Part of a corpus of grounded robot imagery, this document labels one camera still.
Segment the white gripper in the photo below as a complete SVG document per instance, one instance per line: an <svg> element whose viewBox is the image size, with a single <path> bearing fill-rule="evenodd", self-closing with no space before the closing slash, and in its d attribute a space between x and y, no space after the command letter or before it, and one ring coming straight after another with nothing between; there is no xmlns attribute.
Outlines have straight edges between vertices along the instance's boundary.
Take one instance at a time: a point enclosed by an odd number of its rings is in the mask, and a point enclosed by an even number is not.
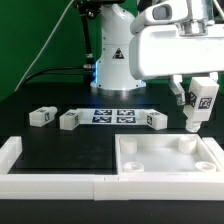
<svg viewBox="0 0 224 224"><path fill-rule="evenodd" d="M206 36L181 37L175 25L149 26L129 46L131 75L137 80L170 76L178 106L185 104L181 75L209 73L217 82L224 71L224 25L208 27Z"/></svg>

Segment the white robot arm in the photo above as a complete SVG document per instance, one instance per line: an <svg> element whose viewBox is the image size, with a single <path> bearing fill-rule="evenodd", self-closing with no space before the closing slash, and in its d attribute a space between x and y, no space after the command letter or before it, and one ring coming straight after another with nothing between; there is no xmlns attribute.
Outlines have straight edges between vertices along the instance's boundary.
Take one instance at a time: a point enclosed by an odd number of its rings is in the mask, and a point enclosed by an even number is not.
<svg viewBox="0 0 224 224"><path fill-rule="evenodd" d="M211 60L224 52L224 0L136 0L137 15L125 0L75 0L84 21L101 18L101 56L91 89L128 95L154 78L170 79L224 71Z"/></svg>

